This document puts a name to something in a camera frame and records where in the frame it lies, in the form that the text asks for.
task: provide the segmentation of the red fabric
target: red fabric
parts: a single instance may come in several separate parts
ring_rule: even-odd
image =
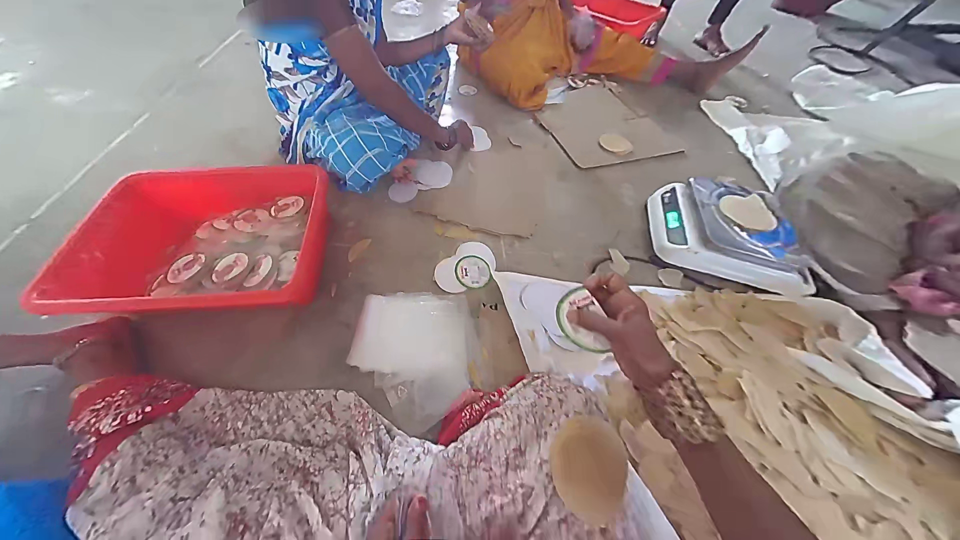
[[[488,412],[499,407],[503,403],[503,396],[507,391],[519,384],[525,377],[521,375],[510,384],[501,386],[493,392],[484,393],[480,390],[468,390],[469,395],[465,393],[464,396],[461,396],[441,421],[437,442],[446,446],[459,439],[460,435],[479,424]]]
[[[109,377],[81,389],[70,409],[68,426],[83,439],[80,445],[92,445],[92,452],[74,456],[78,471],[67,492],[67,505],[77,500],[97,466],[124,439],[180,410],[198,390],[152,375]],[[110,400],[120,406],[105,406]]]

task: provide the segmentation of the woman's right hand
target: woman's right hand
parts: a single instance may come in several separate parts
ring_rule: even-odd
[[[467,122],[463,120],[454,122],[453,133],[456,136],[457,144],[463,145],[466,150],[473,148],[473,130],[470,129],[470,125]]]
[[[643,300],[617,274],[593,275],[584,287],[606,316],[588,309],[571,311],[570,323],[595,331],[610,341],[613,357],[634,386],[656,388],[680,364],[667,353]]]

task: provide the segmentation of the cardboard sheet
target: cardboard sheet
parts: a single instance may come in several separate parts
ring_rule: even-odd
[[[531,124],[523,128],[527,130],[539,128]],[[460,154],[450,164],[450,185],[422,191],[410,207],[471,229],[529,237],[543,217],[547,179],[556,173],[540,157],[539,144],[519,148],[504,135],[490,136],[490,150]],[[538,134],[526,136],[536,140]],[[539,137],[549,140],[543,133]]]
[[[600,85],[568,92],[562,104],[537,112],[537,119],[573,162],[584,169],[684,150],[679,139],[665,133],[645,112],[629,109]],[[634,145],[633,152],[618,156],[604,150],[598,142],[603,134],[622,135]]]

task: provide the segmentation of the gold bangle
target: gold bangle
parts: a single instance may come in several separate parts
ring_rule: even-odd
[[[714,442],[724,434],[720,417],[683,369],[672,372],[657,388],[639,393],[651,424],[675,444]]]

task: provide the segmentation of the round label sticker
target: round label sticker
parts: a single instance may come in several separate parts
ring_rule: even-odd
[[[458,259],[454,271],[457,281],[468,289],[478,289],[490,282],[490,265],[476,255]]]

